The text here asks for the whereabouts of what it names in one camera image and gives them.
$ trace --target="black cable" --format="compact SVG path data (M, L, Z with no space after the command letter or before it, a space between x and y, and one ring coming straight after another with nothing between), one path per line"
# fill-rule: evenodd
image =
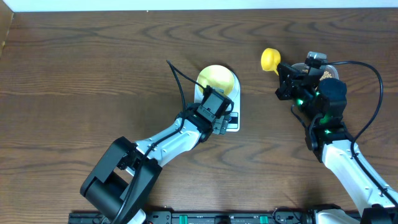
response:
M388 189L384 188L373 176L372 174L365 168L365 166L363 166L362 162L359 160L358 158L358 154L355 153L354 151L354 145L356 140L358 140L358 138L360 137L360 135L362 133L365 132L365 130L371 125L371 123L374 121L374 119L376 118L380 107L381 107L381 103L383 101L383 81L381 79L380 73L372 66L369 65L367 63L364 62L357 62L357 61L343 61L343 62L330 62L328 63L328 65L345 65L345 64L353 64L353 65L362 65L365 66L367 68L370 68L377 76L377 79L379 80L379 86L380 86L380 94L379 94L379 101L377 103L377 107L376 110L374 111L373 116L371 117L371 119L368 121L368 123L366 123L366 125L359 131L359 133L355 136L354 139L352 139L351 141L351 158L354 158L355 161L358 163L358 165L360 166L360 168L363 170L363 172L372 180L372 182L374 183L374 185L376 185L376 187L381 191L381 196L383 196L383 194L391 201L392 204L394 204L394 206L396 207L396 209L398 210L398 203L394 200L394 198L391 197L391 195L388 193Z
M286 209L290 210L290 211L293 213L293 216L298 220L297 223L293 223L293 224L300 224L300 223L301 223L301 217L299 218L298 216L296 216L296 214L293 212L293 210L292 210L291 208L286 207L286 206L281 206L281 207L275 208L274 212L272 212L272 215L271 215L271 218L275 221L276 224L281 224L281 223L278 222L278 221L276 220L276 218L275 218L276 213L277 213L277 211L278 211L280 208L286 208Z
M140 164L138 165L136 174L134 175L134 177L132 178L132 180L131 180L131 182L130 182L130 185L129 185L129 188L128 188L127 192L126 192L126 196L125 196L125 198L124 198L124 201L123 201L123 203L122 203L122 205L121 205L121 207L120 207L118 213L116 214L115 218L114 218L113 221L111 222L111 224L117 224L117 223L119 223L120 214L122 214L122 212L123 212L124 209L126 208L126 204L127 204L127 202L129 201L129 199L130 199L132 189L134 188L134 184L136 183L136 180L138 179L138 176L139 176L139 174L140 174L139 171L141 170L143 164L146 162L146 158L147 158L148 154L149 154L149 153L153 150L153 148L155 148L159 143L161 143L162 141L168 139L169 137L173 136L174 134L179 133L179 132L181 131L181 129L183 128L184 121L185 121L185 97L184 97L184 93L183 93L183 90L182 90L182 87L181 87L180 80L178 79L178 76L177 76L177 74L175 73L175 71L176 71L175 67L170 63L170 61L167 61L167 63L168 63L168 65L170 66L170 69L171 69L172 72L173 72L175 81L177 82L178 89L180 90L180 94L181 94L181 99L182 99L182 113L183 113L182 120L181 120L181 125L180 125L180 127L179 127L178 129L176 129L174 132L172 132L172 133L170 133L170 134L168 134L168 135L162 137L161 139L159 139L159 140L156 141L155 143L152 143L152 144L150 145L150 147L148 148L148 150L145 152L145 154L144 154L143 157L141 158Z
M293 111L293 108L294 108L294 107L295 107L295 105L292 105L292 106L290 107L290 111L291 111L292 114L298 119L298 121L301 123L301 125L302 125L304 128L307 128L306 125L305 125L305 123L304 123L304 121L303 121L303 119L301 119L301 117L300 117L298 114L294 113L294 111Z
M317 115L315 115L315 116L313 117L313 119L312 119L312 121L311 121L311 124L310 124L310 126L308 127L308 132L309 132L310 134L312 133L313 126L314 126L315 122L317 121L317 119L318 119L318 118L322 118L322 117L323 117L323 114L321 114L321 113L318 113Z
M203 87L203 85L199 84L198 82L196 82L195 80L191 79L190 77L184 75L184 74L183 74L182 72L180 72L180 70L178 70L176 67L173 66L173 68L174 68L174 70L175 70L176 72L178 72L182 77L186 78L187 80L190 80L191 82L193 82L194 84L198 85L200 88L202 88L203 90L205 90L205 87Z

